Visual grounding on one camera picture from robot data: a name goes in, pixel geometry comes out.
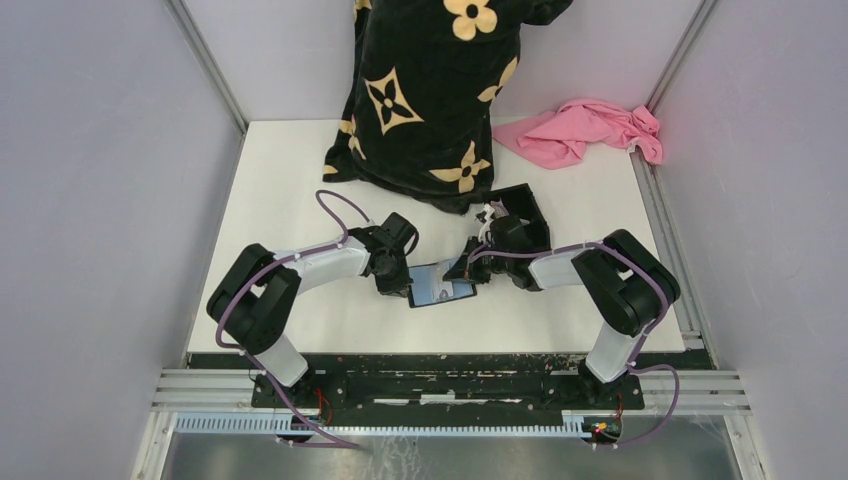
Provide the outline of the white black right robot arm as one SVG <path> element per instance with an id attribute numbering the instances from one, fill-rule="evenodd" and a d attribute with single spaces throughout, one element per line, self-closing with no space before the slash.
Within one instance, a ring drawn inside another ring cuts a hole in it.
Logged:
<path id="1" fill-rule="evenodd" d="M 544 221 L 517 215 L 485 221 L 443 278 L 485 284 L 495 274 L 527 291 L 586 289 L 604 321 L 577 382 L 580 400 L 591 408 L 617 396 L 616 381 L 634 367 L 647 336 L 681 295 L 673 274 L 625 229 L 554 248 Z"/>

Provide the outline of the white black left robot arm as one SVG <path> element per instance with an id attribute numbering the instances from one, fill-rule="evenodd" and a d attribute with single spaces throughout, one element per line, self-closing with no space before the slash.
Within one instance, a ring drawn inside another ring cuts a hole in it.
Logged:
<path id="1" fill-rule="evenodd" d="M 331 241 L 275 253 L 259 243 L 245 247 L 213 290 L 206 313 L 217 323 L 216 341 L 225 334 L 276 381 L 276 392 L 291 406 L 307 404 L 315 391 L 305 357 L 284 333 L 297 297 L 349 278 L 375 281 L 384 296 L 406 298 L 413 280 L 407 255 L 418 230 L 397 213 L 380 225 L 344 228 Z"/>

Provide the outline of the black plastic bin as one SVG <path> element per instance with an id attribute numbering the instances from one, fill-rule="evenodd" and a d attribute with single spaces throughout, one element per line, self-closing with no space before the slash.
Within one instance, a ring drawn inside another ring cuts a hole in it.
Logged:
<path id="1" fill-rule="evenodd" d="M 509 215 L 490 226 L 490 243 L 510 253 L 535 253 L 551 248 L 550 230 L 528 184 L 489 192 L 485 202 L 501 202 Z"/>

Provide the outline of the black leather card holder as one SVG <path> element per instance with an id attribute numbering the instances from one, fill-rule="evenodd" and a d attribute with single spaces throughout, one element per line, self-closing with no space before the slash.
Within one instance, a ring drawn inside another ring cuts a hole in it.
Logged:
<path id="1" fill-rule="evenodd" d="M 412 266 L 409 269 L 412 280 L 408 295 L 409 307 L 423 308 L 476 296 L 477 290 L 474 284 L 443 279 L 455 262 L 455 259 L 450 259 Z"/>

